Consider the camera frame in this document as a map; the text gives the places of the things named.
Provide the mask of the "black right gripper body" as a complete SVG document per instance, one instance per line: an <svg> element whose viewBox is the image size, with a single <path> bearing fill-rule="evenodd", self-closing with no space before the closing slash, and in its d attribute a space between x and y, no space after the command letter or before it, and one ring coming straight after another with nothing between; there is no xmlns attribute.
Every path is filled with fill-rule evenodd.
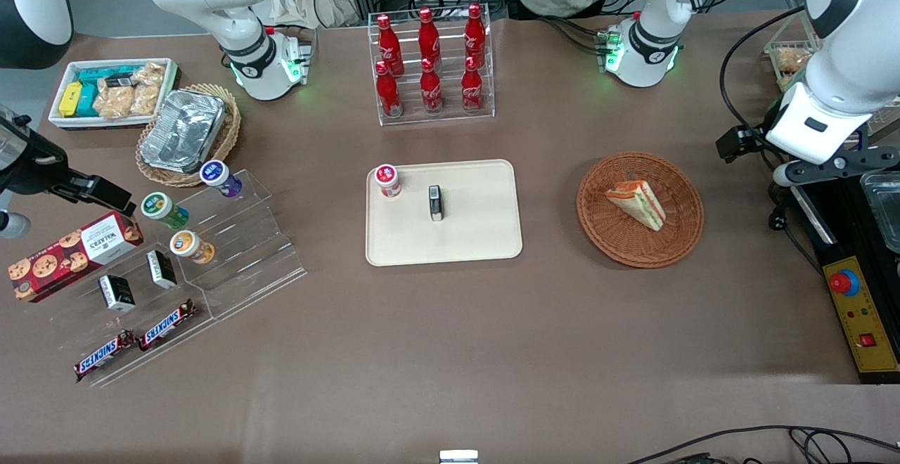
<svg viewBox="0 0 900 464"><path fill-rule="evenodd" d="M50 191L68 182L68 157L57 144L32 130L31 118L1 108L1 188L19 195Z"/></svg>

